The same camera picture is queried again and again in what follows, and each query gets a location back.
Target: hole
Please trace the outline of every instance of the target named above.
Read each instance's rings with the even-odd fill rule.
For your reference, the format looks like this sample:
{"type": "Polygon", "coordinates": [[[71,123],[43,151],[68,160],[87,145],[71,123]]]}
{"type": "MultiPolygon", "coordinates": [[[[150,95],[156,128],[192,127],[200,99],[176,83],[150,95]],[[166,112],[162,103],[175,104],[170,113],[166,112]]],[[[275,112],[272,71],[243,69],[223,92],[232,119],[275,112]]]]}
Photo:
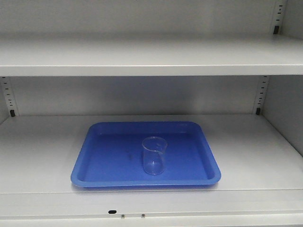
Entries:
{"type": "Polygon", "coordinates": [[[116,210],[109,210],[108,213],[109,213],[109,214],[116,214],[117,211],[116,211],[116,210]]]}

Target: clear beaker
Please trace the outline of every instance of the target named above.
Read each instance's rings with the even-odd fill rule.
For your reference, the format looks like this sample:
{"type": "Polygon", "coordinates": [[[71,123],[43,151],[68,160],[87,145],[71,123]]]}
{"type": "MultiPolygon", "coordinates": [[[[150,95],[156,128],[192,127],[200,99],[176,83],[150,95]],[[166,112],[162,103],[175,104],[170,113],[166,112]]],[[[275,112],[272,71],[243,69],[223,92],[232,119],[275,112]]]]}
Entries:
{"type": "Polygon", "coordinates": [[[142,142],[143,146],[143,168],[146,173],[158,175],[165,168],[165,150],[167,142],[161,137],[147,137],[142,142]]]}

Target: tray rim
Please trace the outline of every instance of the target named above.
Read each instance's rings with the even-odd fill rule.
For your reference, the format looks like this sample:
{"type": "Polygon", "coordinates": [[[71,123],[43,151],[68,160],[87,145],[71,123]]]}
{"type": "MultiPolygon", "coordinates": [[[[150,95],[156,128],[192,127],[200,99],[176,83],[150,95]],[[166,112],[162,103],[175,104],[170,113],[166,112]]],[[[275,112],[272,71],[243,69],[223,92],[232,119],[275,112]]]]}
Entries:
{"type": "Polygon", "coordinates": [[[212,150],[206,140],[206,137],[203,133],[203,130],[201,126],[195,122],[192,121],[131,121],[131,122],[98,122],[90,126],[85,140],[83,142],[83,145],[81,147],[81,150],[79,152],[79,155],[77,157],[75,166],[73,168],[73,171],[71,173],[71,182],[78,187],[82,188],[133,188],[133,187],[173,187],[176,189],[179,187],[187,187],[187,186],[193,186],[193,187],[205,187],[209,185],[213,185],[217,183],[221,179],[221,171],[219,169],[219,166],[214,158],[214,155],[212,153],[212,150]],[[194,127],[198,127],[198,130],[200,131],[202,137],[202,144],[205,148],[206,155],[210,159],[210,165],[212,167],[212,170],[214,172],[214,177],[211,179],[204,179],[204,180],[155,180],[155,181],[94,181],[94,182],[87,182],[87,181],[81,181],[78,178],[78,173],[81,168],[81,163],[83,161],[86,147],[89,145],[89,142],[91,138],[89,137],[90,134],[93,133],[94,128],[97,125],[100,124],[120,124],[120,123],[186,123],[186,124],[192,124],[194,127]]]}

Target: shelf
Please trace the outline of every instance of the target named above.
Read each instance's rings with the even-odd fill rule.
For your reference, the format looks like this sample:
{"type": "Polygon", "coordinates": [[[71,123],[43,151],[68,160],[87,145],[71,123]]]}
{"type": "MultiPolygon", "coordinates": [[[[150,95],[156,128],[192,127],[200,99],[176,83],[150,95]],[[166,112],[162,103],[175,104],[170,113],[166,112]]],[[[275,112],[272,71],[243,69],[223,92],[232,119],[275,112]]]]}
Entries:
{"type": "Polygon", "coordinates": [[[250,214],[247,218],[260,215],[262,223],[273,214],[303,214],[303,159],[262,116],[23,116],[0,125],[0,144],[0,219],[250,214]],[[92,124],[157,120],[201,125],[222,172],[218,184],[148,192],[100,192],[71,184],[92,124]]]}
{"type": "Polygon", "coordinates": [[[302,75],[282,35],[2,35],[0,76],[302,75]]]}

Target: cabinet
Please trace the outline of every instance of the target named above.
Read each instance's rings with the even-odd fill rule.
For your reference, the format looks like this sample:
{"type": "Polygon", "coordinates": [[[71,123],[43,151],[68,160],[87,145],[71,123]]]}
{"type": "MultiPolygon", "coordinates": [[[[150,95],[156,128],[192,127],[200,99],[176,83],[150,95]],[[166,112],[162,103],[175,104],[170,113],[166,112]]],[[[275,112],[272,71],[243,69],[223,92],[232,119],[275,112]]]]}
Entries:
{"type": "Polygon", "coordinates": [[[2,226],[303,223],[302,1],[0,3],[2,226]],[[89,126],[154,120],[200,124],[219,183],[71,184],[89,126]]]}

